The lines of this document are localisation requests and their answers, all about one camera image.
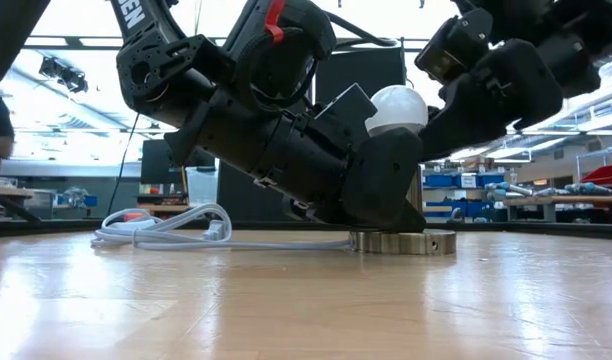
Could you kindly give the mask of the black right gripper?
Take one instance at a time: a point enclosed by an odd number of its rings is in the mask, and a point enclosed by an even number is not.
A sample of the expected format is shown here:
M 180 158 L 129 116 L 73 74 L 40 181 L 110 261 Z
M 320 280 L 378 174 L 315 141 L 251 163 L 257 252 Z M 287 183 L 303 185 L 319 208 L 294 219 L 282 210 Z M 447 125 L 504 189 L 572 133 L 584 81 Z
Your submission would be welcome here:
M 422 161 L 498 139 L 513 121 L 544 120 L 563 102 L 562 89 L 537 49 L 518 39 L 487 53 L 441 95 L 445 107 L 429 106 L 429 121 L 418 134 Z

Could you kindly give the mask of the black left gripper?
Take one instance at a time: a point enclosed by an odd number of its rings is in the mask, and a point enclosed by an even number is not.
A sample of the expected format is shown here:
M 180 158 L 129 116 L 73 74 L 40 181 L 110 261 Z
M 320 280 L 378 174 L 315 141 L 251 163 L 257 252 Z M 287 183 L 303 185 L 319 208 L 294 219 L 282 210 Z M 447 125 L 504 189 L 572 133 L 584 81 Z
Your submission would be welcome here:
M 403 127 L 368 138 L 365 121 L 376 112 L 358 83 L 302 113 L 253 111 L 218 91 L 165 140 L 179 162 L 199 147 L 284 194 L 297 218 L 419 233 L 426 221 L 407 193 L 422 141 Z

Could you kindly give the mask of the white lightbulb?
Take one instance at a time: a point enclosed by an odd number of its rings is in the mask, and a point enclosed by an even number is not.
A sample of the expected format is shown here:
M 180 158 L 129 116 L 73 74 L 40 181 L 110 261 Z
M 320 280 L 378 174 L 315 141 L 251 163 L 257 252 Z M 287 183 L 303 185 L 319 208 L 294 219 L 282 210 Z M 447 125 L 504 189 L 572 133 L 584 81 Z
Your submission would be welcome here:
M 371 97 L 377 112 L 365 120 L 370 136 L 403 127 L 418 133 L 428 124 L 428 108 L 422 96 L 404 85 L 389 85 Z

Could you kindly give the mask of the round lamp socket base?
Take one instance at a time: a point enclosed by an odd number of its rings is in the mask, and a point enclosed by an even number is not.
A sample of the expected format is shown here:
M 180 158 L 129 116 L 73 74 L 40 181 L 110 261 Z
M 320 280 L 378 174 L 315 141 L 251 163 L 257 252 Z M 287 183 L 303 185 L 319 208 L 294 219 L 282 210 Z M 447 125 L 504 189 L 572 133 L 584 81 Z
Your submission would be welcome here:
M 350 231 L 350 249 L 388 255 L 450 255 L 456 252 L 457 234 L 450 230 L 427 229 L 422 233 Z

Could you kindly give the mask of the blue storage bin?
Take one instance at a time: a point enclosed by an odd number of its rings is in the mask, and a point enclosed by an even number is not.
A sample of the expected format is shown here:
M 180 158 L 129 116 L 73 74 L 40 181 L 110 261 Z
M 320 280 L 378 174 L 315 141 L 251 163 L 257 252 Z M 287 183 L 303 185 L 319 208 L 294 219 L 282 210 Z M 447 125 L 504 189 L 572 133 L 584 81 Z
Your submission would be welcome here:
M 426 202 L 424 215 L 426 217 L 449 217 L 454 209 L 459 208 L 465 217 L 490 217 L 496 209 L 492 202 L 484 201 L 442 201 Z
M 501 183 L 503 181 L 503 174 L 437 174 L 426 175 L 422 181 L 422 184 L 426 188 L 475 189 L 484 188 L 488 184 Z

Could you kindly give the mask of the black backdrop panel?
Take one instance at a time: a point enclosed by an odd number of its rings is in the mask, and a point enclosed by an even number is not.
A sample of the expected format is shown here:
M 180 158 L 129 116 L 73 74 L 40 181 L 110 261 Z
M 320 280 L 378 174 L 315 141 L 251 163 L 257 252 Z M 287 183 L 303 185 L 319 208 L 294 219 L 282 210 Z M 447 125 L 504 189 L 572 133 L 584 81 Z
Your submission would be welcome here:
M 245 173 L 225 162 L 219 163 L 217 203 L 239 225 L 270 227 L 285 224 L 305 224 L 287 215 L 283 207 L 283 194 L 270 188 L 262 188 Z
M 334 54 L 317 69 L 315 99 L 324 108 L 349 86 L 358 83 L 371 100 L 384 87 L 403 85 L 404 76 L 399 48 Z

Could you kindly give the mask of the wooden workbench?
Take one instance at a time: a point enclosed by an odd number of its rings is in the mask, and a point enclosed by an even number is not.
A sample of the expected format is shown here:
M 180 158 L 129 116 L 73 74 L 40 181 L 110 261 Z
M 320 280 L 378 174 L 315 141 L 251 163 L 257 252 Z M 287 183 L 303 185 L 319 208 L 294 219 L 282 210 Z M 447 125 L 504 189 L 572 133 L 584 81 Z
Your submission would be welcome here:
M 592 204 L 597 208 L 608 209 L 612 215 L 612 196 L 555 195 L 542 197 L 531 196 L 504 200 L 509 221 L 519 220 L 517 217 L 517 209 L 520 206 L 539 205 L 542 207 L 543 220 L 545 222 L 555 223 L 557 204 Z

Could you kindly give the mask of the red storage bin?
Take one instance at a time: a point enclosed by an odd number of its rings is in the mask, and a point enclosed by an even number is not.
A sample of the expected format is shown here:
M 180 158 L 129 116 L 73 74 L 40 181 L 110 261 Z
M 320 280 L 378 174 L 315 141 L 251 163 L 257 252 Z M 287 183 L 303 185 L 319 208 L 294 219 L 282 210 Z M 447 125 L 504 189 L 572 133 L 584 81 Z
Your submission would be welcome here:
M 596 185 L 612 185 L 612 165 L 605 165 L 585 175 L 582 182 Z

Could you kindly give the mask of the clear plastic bin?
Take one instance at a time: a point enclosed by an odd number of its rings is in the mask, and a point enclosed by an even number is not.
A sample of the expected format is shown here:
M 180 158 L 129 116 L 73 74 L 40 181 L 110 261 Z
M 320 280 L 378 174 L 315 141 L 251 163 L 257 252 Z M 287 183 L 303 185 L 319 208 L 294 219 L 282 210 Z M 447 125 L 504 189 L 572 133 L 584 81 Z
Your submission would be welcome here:
M 218 172 L 215 167 L 188 167 L 186 175 L 191 206 L 217 202 Z

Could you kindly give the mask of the black monitor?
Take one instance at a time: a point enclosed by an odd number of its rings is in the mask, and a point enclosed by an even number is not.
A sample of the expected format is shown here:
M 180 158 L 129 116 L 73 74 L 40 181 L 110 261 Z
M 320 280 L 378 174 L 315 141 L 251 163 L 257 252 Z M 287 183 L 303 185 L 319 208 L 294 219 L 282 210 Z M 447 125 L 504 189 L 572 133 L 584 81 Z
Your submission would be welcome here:
M 173 159 L 165 140 L 143 142 L 140 175 L 142 184 L 181 184 L 182 173 L 186 168 L 194 168 L 199 172 L 217 170 L 215 158 L 199 147 L 195 147 L 189 157 L 179 163 Z

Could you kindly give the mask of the low wooden shelf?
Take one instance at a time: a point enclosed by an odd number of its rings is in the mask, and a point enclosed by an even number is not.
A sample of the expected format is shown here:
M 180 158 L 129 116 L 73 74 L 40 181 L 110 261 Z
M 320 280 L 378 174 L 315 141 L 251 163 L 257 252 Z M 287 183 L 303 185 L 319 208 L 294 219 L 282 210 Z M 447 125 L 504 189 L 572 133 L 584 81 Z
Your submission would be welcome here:
M 189 203 L 187 185 L 179 183 L 139 186 L 137 207 L 147 210 L 153 216 L 166 219 L 196 206 L 191 206 Z

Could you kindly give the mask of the blue plastic crate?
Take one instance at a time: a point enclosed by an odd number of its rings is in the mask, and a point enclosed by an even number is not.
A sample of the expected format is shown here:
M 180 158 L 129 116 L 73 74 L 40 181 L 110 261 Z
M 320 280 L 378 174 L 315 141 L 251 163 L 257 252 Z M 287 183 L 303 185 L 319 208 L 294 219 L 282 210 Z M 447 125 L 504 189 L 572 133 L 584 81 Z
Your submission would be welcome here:
M 97 197 L 91 195 L 82 187 L 70 187 L 63 193 L 58 193 L 54 199 L 55 207 L 63 208 L 91 208 L 97 206 Z

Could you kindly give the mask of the wooden side table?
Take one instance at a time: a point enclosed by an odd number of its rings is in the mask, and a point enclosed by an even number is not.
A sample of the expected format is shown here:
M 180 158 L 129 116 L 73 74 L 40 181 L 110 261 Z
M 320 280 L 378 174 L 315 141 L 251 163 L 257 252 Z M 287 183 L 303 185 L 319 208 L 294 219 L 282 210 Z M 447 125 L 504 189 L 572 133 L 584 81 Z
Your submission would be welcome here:
M 0 186 L 0 205 L 28 222 L 37 223 L 41 219 L 23 207 L 23 201 L 33 195 L 34 192 L 29 189 Z

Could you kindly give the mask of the black aluminium frame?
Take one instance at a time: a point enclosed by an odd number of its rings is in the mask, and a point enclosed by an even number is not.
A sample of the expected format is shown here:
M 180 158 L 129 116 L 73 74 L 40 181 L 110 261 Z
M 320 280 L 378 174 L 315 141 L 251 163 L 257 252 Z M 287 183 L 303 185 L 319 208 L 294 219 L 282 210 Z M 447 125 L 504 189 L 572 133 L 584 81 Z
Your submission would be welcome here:
M 94 232 L 101 227 L 99 219 L 0 221 L 0 237 L 52 233 Z M 612 240 L 612 224 L 575 224 L 544 222 L 502 223 L 428 223 L 427 229 L 456 232 L 513 232 Z M 234 230 L 253 231 L 342 231 L 348 226 L 309 222 L 234 222 Z

